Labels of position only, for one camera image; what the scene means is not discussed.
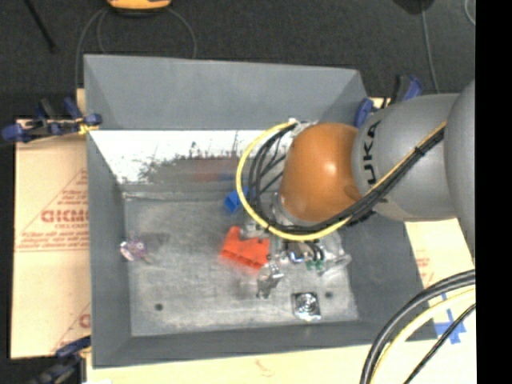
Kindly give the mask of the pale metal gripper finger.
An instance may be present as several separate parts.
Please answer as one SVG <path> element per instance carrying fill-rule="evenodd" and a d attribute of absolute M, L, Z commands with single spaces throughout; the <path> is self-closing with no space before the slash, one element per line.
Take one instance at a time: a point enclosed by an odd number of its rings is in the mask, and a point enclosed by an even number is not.
<path fill-rule="evenodd" d="M 262 242 L 268 238 L 269 236 L 265 230 L 254 221 L 244 221 L 239 231 L 239 239 L 242 241 L 256 239 L 257 242 Z"/>
<path fill-rule="evenodd" d="M 257 276 L 257 297 L 267 299 L 280 281 L 284 278 L 284 273 L 276 263 L 265 264 L 258 272 Z"/>

